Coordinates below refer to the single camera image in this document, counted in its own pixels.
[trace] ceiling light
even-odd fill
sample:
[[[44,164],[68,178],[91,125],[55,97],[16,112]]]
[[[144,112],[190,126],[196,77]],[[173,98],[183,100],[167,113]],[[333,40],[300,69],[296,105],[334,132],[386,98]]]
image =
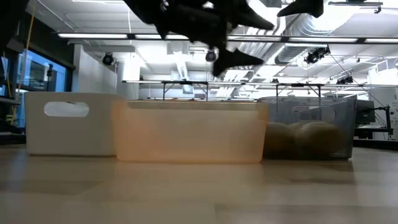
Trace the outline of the ceiling light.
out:
[[[358,39],[357,38],[344,38],[344,37],[291,37],[289,41],[297,41],[297,42],[321,42],[321,43],[343,43],[349,42],[354,43]]]
[[[136,39],[154,39],[161,40],[161,36],[159,34],[137,34]]]
[[[316,47],[327,47],[328,45],[327,44],[308,44],[308,43],[302,43],[302,44],[301,43],[300,44],[286,43],[285,46],[286,47],[314,47],[314,48],[316,48]]]
[[[125,83],[150,83],[150,84],[162,83],[162,81],[126,81],[126,80],[124,80],[123,82],[125,82]]]
[[[242,85],[240,82],[208,82],[209,85]]]
[[[185,37],[184,35],[175,35],[175,34],[170,34],[167,35],[166,39],[178,39],[178,40],[188,40],[188,37]]]
[[[277,85],[277,83],[246,83],[246,85],[274,86]]]
[[[268,41],[268,42],[279,42],[281,37],[269,37],[266,35],[229,35],[228,40],[250,40],[250,41]]]
[[[123,0],[72,0],[73,2],[102,3],[102,4],[124,4]]]
[[[372,43],[372,44],[398,44],[397,38],[368,38],[365,40],[365,43]]]
[[[127,34],[58,34],[69,39],[127,39]]]
[[[211,3],[211,2],[206,2],[202,7],[208,8],[208,9],[213,9],[214,8],[214,4]]]

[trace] window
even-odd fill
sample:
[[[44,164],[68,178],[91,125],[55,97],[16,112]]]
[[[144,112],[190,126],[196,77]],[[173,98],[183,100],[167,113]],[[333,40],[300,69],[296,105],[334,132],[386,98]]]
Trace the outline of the window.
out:
[[[4,77],[7,78],[8,75],[8,59],[1,57],[1,62],[4,67]],[[6,94],[6,86],[5,85],[0,85],[0,95],[4,96]]]
[[[21,77],[24,54],[19,55],[17,83],[45,91],[65,91],[67,69],[51,60],[48,60],[28,50],[25,74]],[[47,72],[53,66],[52,76]]]
[[[18,128],[24,128],[25,127],[25,99],[24,99],[24,94],[28,92],[27,90],[20,90],[19,91],[19,101],[21,103],[20,106],[16,107],[16,117],[15,117],[15,122],[16,126]]]

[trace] desk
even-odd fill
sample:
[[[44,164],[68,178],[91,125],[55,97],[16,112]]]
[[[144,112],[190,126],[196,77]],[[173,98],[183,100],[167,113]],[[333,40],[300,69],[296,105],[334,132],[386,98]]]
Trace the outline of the desk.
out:
[[[355,128],[354,136],[360,139],[373,139],[373,133],[389,133],[392,134],[392,128]]]

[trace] spotlight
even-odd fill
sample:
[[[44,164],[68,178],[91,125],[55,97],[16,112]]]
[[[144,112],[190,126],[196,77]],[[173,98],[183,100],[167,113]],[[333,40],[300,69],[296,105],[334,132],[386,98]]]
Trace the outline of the spotlight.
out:
[[[104,58],[102,59],[102,63],[104,65],[112,65],[113,63],[113,54],[112,53],[105,53]]]
[[[308,56],[304,59],[304,62],[306,62],[307,64],[314,64],[323,59],[328,54],[330,54],[329,46],[319,47],[313,52],[309,52]]]
[[[206,54],[206,61],[207,62],[215,62],[217,59],[217,55],[214,52],[214,49],[209,49]]]
[[[340,80],[337,80],[337,82],[336,82],[337,85],[345,85],[345,84],[350,84],[350,83],[354,83],[354,79],[351,76],[342,78]]]

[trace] ceiling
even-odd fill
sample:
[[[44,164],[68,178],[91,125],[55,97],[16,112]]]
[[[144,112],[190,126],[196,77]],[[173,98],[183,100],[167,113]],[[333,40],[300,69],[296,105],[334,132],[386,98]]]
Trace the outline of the ceiling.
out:
[[[141,22],[137,16],[124,4],[103,4],[85,2],[82,0],[31,0],[28,12],[35,12],[36,18],[57,32],[98,32],[98,33],[156,33],[153,26]],[[396,8],[383,8],[375,14],[374,8],[358,9],[342,26],[330,35],[334,36],[366,36],[366,37],[397,37],[398,36],[398,3]],[[250,29],[240,27],[238,34],[248,34]],[[147,78],[152,75],[170,75],[176,69],[175,56],[167,55],[168,42],[163,41],[130,41],[130,40],[99,40],[80,42],[85,50],[94,57],[102,58],[101,48],[109,46],[134,46],[142,58],[141,74]],[[242,43],[229,46],[233,49]],[[290,65],[282,67],[277,73],[267,75],[270,78],[283,73],[280,82],[300,82],[305,78],[318,82],[329,77],[353,69],[358,82],[365,82],[368,68],[383,61],[385,57],[398,57],[398,46],[395,45],[330,45],[331,54],[335,59],[326,57],[316,65],[306,69],[302,66],[302,57],[297,57]],[[115,52],[118,60],[130,57],[129,52]],[[204,54],[186,58],[188,71],[209,71],[211,64],[206,63]],[[272,71],[264,66],[263,71]]]

